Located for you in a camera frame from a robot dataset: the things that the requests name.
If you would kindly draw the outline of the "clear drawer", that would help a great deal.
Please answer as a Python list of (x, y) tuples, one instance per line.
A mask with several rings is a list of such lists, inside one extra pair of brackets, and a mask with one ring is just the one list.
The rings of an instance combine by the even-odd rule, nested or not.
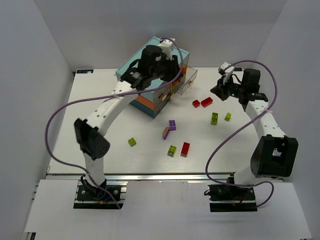
[(183, 76), (181, 77), (181, 82), (175, 81), (171, 85), (171, 94), (183, 95), (189, 87), (192, 86), (197, 78), (198, 70), (193, 67), (186, 66), (183, 69)]

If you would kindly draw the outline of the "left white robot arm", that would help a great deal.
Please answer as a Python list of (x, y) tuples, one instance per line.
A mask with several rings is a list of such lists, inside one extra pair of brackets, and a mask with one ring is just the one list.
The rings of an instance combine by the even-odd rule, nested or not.
[(105, 135), (118, 115), (153, 80), (171, 82), (182, 75), (179, 57), (173, 54), (174, 45), (164, 40), (158, 45), (147, 45), (139, 59), (134, 60), (122, 74), (112, 99), (105, 100), (86, 119), (74, 122), (75, 136), (85, 159), (85, 181), (91, 186), (105, 183), (104, 156), (110, 148)]

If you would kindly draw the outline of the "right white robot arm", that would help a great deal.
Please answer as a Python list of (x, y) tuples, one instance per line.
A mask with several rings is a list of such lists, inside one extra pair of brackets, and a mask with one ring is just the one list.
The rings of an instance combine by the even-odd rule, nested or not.
[(236, 185), (254, 185), (260, 179), (281, 179), (291, 175), (298, 151), (298, 141), (281, 130), (270, 111), (267, 96), (260, 93), (259, 70), (246, 68), (241, 83), (233, 81), (234, 67), (221, 66), (221, 78), (210, 91), (222, 101), (238, 99), (244, 112), (253, 121), (259, 142), (251, 156), (250, 165), (233, 175)]

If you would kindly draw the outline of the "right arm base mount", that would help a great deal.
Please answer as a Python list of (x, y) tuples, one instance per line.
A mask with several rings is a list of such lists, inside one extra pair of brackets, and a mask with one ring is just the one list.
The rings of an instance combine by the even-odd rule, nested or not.
[(231, 186), (217, 183), (209, 184), (203, 193), (209, 197), (209, 208), (212, 213), (257, 212), (256, 196), (252, 187)]

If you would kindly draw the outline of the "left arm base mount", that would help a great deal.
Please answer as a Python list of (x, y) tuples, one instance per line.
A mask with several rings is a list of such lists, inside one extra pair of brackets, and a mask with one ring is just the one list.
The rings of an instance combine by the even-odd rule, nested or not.
[(80, 177), (76, 188), (73, 208), (74, 209), (93, 209), (93, 210), (120, 210), (125, 201), (125, 186), (107, 184), (104, 181), (101, 186), (105, 191), (92, 186), (85, 179), (85, 176)]

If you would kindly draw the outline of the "red long lego brick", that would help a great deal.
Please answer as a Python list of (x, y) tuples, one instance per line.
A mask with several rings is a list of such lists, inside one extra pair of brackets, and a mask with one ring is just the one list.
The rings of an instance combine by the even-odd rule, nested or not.
[(205, 98), (204, 100), (202, 100), (201, 102), (200, 102), (200, 104), (202, 105), (202, 107), (207, 107), (207, 106), (209, 106), (210, 104), (212, 104), (213, 103), (213, 99), (211, 98), (211, 97), (207, 97), (207, 98)]

